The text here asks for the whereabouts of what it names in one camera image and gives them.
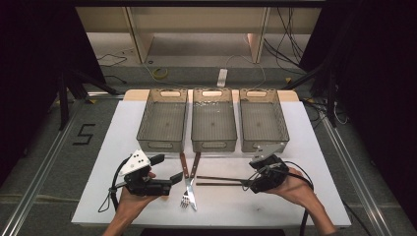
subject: fork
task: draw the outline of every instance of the fork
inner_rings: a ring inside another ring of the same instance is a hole
[[[188,178],[189,178],[189,175],[188,175],[188,168],[187,168],[187,162],[186,162],[186,159],[185,159],[185,154],[184,154],[184,152],[181,152],[181,153],[180,153],[180,159],[181,159],[181,164],[182,164],[182,167],[183,167],[184,178],[185,178],[185,179],[188,179]],[[190,198],[188,197],[188,191],[187,191],[187,190],[185,190],[184,195],[183,195],[183,197],[182,197],[182,199],[181,199],[181,204],[180,204],[180,206],[181,206],[182,208],[187,208],[187,206],[188,206],[189,204],[190,204]]]
[[[190,203],[190,198],[188,198],[188,192],[187,190],[184,192],[184,195],[181,199],[181,207],[182,208],[187,208],[188,204]]]

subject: plastic bin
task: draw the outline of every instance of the plastic bin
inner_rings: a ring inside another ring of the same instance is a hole
[[[271,144],[284,151],[289,135],[276,89],[240,89],[239,111],[243,152]]]
[[[143,151],[181,152],[187,121],[186,89],[151,89],[137,135]]]
[[[230,88],[195,88],[191,140],[194,152],[234,151],[237,141]]]

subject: hand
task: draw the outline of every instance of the hand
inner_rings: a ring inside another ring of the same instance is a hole
[[[289,168],[289,172],[303,176],[300,171],[292,167]],[[288,175],[281,185],[267,190],[266,193],[281,196],[293,204],[304,207],[311,215],[320,235],[328,235],[336,231],[322,203],[305,181]]]
[[[152,172],[149,173],[150,178],[155,176]],[[103,235],[121,235],[132,221],[139,216],[142,210],[157,198],[159,196],[141,197],[132,195],[126,187],[123,187],[119,207]]]
[[[303,176],[301,171],[292,167],[289,167],[289,172]],[[267,190],[266,193],[281,196],[287,201],[301,207],[306,207],[311,201],[317,200],[315,193],[305,181],[289,175],[281,185]]]

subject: white table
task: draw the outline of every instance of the white table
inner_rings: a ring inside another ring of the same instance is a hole
[[[114,173],[121,161],[140,148],[136,135],[146,103],[120,101],[102,144],[89,181],[72,219],[84,226],[108,224],[114,208],[99,213]],[[322,201],[334,225],[351,225],[346,210],[334,186],[328,166],[320,150],[303,104],[299,101],[281,102],[290,141],[277,156],[299,164],[312,178],[315,192]],[[236,126],[238,104],[235,103]],[[189,169],[194,160],[191,145],[191,114],[187,122],[185,154]],[[248,164],[252,157],[240,151],[238,130],[236,150],[230,153],[202,153],[197,175],[248,178],[254,170]],[[158,179],[168,179],[182,171],[178,154],[166,154],[164,162],[152,167]],[[197,179],[196,182],[207,182]],[[275,195],[244,192],[241,187],[195,186],[198,211],[180,207],[185,191],[184,180],[172,186],[169,197],[160,197],[150,203],[133,224],[143,227],[169,228],[288,228],[298,227],[304,209]]]

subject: metal rail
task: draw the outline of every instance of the metal rail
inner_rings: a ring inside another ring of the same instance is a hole
[[[337,128],[334,128],[328,118],[325,118],[325,115],[321,112],[321,118],[324,119],[324,125],[328,131],[328,136],[330,137],[338,156],[346,170],[350,181],[353,184],[353,187],[356,190],[356,193],[361,201],[365,211],[368,214],[371,223],[374,226],[375,231],[380,236],[393,235],[389,229],[389,225],[381,212],[380,208],[377,205],[374,197],[372,196],[370,190],[368,189],[364,179],[362,178],[358,168],[355,165],[349,151],[347,150],[343,139],[337,131]]]
[[[46,157],[43,159],[27,191],[25,192],[18,206],[15,208],[14,212],[9,218],[9,221],[7,222],[7,225],[2,232],[2,236],[17,235],[19,233],[19,230],[24,224],[25,219],[29,214],[29,211],[36,199],[37,194],[42,188],[43,183],[45,182],[46,177],[48,176],[49,171],[52,168],[53,163],[55,162],[55,159],[57,158],[63,144],[65,143],[68,133],[71,131],[75,117],[77,116],[82,106],[83,102],[81,100],[77,100],[73,104],[69,122],[62,131],[58,132],[57,137],[55,138]]]

